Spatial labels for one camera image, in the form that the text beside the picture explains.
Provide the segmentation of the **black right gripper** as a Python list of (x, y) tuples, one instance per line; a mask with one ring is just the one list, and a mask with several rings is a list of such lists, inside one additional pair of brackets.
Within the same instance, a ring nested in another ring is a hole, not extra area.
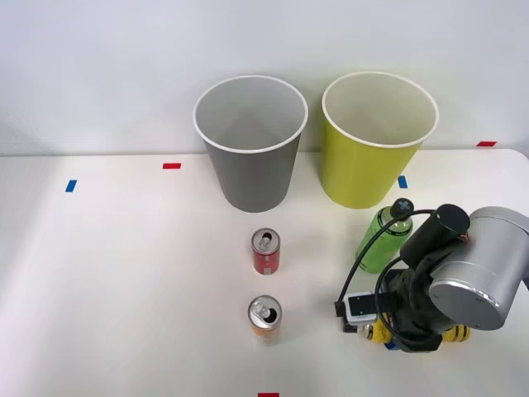
[[(427, 323), (431, 310), (412, 286), (411, 270), (394, 270), (388, 264), (378, 278), (378, 317), (394, 336), (384, 346), (389, 351), (434, 352), (440, 346), (441, 332)], [(419, 342), (403, 342), (396, 337), (429, 337)]]

